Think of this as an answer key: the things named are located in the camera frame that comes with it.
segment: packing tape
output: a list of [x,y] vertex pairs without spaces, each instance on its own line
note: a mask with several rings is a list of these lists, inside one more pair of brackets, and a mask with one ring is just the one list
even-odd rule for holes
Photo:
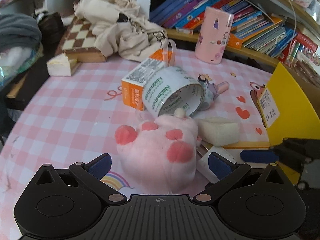
[[155,72],[142,92],[143,104],[154,118],[174,114],[181,107],[191,116],[204,97],[202,85],[179,66],[165,67]]

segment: pink checkered tablecloth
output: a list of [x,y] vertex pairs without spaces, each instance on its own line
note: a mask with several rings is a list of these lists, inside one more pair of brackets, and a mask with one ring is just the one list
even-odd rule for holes
[[[266,84],[269,73],[226,59],[219,65],[210,65],[185,50],[178,50],[176,64],[196,78],[208,74],[215,83],[230,83],[229,90],[210,109],[195,117],[221,116],[238,121],[241,141],[268,141],[250,92]],[[121,174],[114,133],[122,124],[138,124],[135,109],[122,103],[118,90],[121,78],[136,65],[119,56],[112,56],[105,63],[82,64],[72,77],[50,77],[34,96],[0,154],[0,240],[20,237],[13,208],[44,163],[67,168],[107,152],[112,157],[112,168],[102,181],[115,189],[134,186]],[[182,193],[193,196],[207,182],[197,173],[193,185]]]

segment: white wire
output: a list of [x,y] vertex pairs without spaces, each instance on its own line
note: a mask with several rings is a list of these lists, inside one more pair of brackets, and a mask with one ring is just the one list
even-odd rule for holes
[[294,7],[293,7],[293,5],[292,5],[292,2],[291,2],[291,0],[288,0],[289,1],[289,3],[290,3],[290,5],[291,5],[291,8],[292,8],[292,11],[293,11],[293,16],[294,16],[294,30],[293,30],[293,35],[292,35],[292,38],[291,38],[291,41],[290,41],[290,49],[289,49],[289,51],[290,51],[290,53],[289,53],[289,55],[291,55],[291,53],[292,53],[292,41],[293,41],[293,39],[294,39],[294,37],[295,37],[295,33],[296,33],[296,29],[297,29],[297,16],[296,16],[296,12],[295,12],[295,10],[294,10]]

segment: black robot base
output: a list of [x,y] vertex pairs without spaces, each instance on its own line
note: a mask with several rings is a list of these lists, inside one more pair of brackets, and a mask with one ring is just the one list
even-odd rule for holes
[[110,168],[108,154],[68,169],[42,165],[14,208],[21,240],[299,239],[305,204],[275,163],[261,170],[237,163],[192,200],[127,200],[100,181]]

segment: folded cloth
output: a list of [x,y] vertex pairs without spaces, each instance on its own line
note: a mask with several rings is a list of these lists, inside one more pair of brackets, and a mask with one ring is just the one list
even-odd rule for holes
[[75,15],[94,25],[94,46],[108,57],[118,52],[123,58],[143,61],[161,49],[166,31],[139,14],[136,0],[80,0]]
[[36,49],[41,32],[35,19],[25,14],[0,15],[0,52],[14,47]]

